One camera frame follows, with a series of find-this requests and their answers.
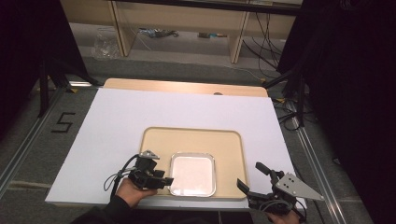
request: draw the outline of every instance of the white tabletop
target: white tabletop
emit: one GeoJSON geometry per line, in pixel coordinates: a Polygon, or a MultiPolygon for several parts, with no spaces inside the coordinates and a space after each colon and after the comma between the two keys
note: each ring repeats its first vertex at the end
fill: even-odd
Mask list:
{"type": "MultiPolygon", "coordinates": [[[[270,177],[255,168],[293,173],[270,98],[100,89],[46,199],[48,203],[107,204],[105,180],[138,153],[149,127],[236,131],[241,135],[250,190],[271,192],[270,177]]],[[[153,196],[142,208],[245,209],[246,199],[153,196]]]]}

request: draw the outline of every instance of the person's arm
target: person's arm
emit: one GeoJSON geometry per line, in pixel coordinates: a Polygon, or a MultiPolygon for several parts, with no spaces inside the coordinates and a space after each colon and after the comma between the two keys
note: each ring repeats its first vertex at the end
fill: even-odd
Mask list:
{"type": "Polygon", "coordinates": [[[89,212],[75,219],[73,224],[96,224],[96,223],[124,223],[128,221],[131,208],[139,204],[140,200],[157,193],[156,189],[139,189],[131,179],[124,178],[116,195],[104,208],[94,207],[89,212]]]}
{"type": "Polygon", "coordinates": [[[272,213],[265,213],[265,215],[267,215],[268,218],[271,218],[271,220],[274,224],[299,224],[300,223],[299,216],[292,210],[285,216],[278,216],[278,215],[274,215],[272,213]]]}

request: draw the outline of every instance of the black sleeve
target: black sleeve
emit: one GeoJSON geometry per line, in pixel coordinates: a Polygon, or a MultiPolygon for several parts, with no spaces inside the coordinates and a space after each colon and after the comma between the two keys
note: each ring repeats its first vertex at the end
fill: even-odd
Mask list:
{"type": "Polygon", "coordinates": [[[128,203],[122,198],[115,195],[111,198],[110,203],[104,208],[99,209],[94,207],[89,212],[76,218],[73,224],[115,224],[115,223],[127,223],[129,221],[129,215],[131,214],[131,208],[128,203]]]}

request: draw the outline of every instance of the person's right hand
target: person's right hand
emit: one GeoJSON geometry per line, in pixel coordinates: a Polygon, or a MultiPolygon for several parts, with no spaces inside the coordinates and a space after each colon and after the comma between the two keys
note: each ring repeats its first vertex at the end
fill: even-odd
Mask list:
{"type": "Polygon", "coordinates": [[[121,197],[130,207],[135,207],[140,200],[157,194],[156,189],[139,189],[130,178],[123,178],[116,195],[121,197]]]}
{"type": "Polygon", "coordinates": [[[265,213],[265,215],[267,215],[269,218],[271,218],[271,220],[274,222],[274,224],[299,224],[300,223],[299,216],[292,210],[285,216],[278,216],[278,215],[274,215],[272,213],[265,213]]]}

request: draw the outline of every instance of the square transparent dish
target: square transparent dish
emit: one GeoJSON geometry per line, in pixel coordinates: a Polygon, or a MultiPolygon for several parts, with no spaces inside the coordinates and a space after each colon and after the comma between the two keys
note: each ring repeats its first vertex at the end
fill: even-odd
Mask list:
{"type": "Polygon", "coordinates": [[[170,176],[169,191],[176,196],[210,197],[216,191],[215,160],[207,153],[174,154],[170,176]]]}

